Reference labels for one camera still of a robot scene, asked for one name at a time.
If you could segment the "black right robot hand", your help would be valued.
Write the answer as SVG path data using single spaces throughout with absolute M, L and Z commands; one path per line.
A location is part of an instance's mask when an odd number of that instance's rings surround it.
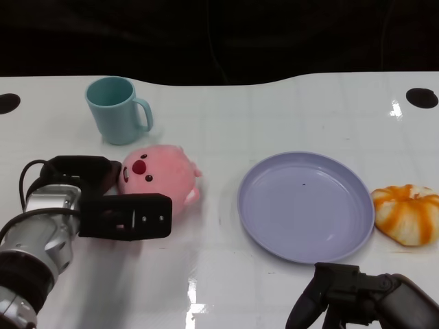
M 437 328 L 438 304 L 401 274 L 369 276 L 358 266 L 316 263 L 286 328 L 309 328 L 325 313 L 323 328 L 347 324 L 382 328 Z

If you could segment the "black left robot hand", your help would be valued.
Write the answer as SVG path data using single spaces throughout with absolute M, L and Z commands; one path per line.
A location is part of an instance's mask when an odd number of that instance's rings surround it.
M 80 189 L 82 237 L 138 241 L 169 236 L 171 199 L 158 193 L 109 195 L 120 172 L 120 162 L 102 156 L 56 156 L 43 165 L 40 179 Z

